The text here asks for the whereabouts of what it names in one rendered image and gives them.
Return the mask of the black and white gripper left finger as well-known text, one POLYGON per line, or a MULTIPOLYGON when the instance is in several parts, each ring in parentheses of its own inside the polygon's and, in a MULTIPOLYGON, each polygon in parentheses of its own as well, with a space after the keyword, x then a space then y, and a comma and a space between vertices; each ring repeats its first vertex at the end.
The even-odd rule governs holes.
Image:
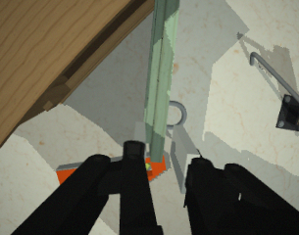
POLYGON ((137 121, 122 160, 88 157, 11 235, 88 235, 114 194, 120 194, 120 235, 164 235, 157 225, 146 152, 145 122, 137 121))

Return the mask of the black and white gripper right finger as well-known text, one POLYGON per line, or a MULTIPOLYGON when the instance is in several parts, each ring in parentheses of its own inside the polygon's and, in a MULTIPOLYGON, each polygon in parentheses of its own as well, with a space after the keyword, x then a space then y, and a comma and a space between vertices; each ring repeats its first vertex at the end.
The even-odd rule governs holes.
POLYGON ((192 235, 299 235, 299 211, 242 165, 215 168, 183 125, 170 155, 192 235))

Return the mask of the orange spirit level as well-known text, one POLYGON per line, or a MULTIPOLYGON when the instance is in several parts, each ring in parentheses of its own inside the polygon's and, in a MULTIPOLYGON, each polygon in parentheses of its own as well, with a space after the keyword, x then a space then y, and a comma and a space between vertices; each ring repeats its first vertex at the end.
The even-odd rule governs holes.
MULTIPOLYGON (((110 158, 111 162, 117 162, 123 159, 123 156, 110 158)), ((82 162, 81 162, 82 163, 82 162)), ((60 185, 80 166, 81 163, 74 164, 61 164, 57 167, 56 172, 60 182, 60 185)), ((148 180, 152 180, 152 178, 156 178, 156 175, 166 170, 165 158, 163 154, 163 161, 161 163, 150 163, 149 152, 146 152, 146 169, 150 166, 152 170, 147 170, 148 180)))

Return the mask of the brown wooden cabinet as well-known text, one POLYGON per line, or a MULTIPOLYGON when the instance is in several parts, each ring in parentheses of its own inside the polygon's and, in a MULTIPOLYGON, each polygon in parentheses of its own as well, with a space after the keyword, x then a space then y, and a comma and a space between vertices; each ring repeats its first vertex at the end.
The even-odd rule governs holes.
POLYGON ((181 110, 176 125, 187 118, 170 101, 179 1, 0 0, 0 148, 19 125, 62 105, 154 11, 144 122, 150 163, 161 163, 174 129, 169 106, 181 110))

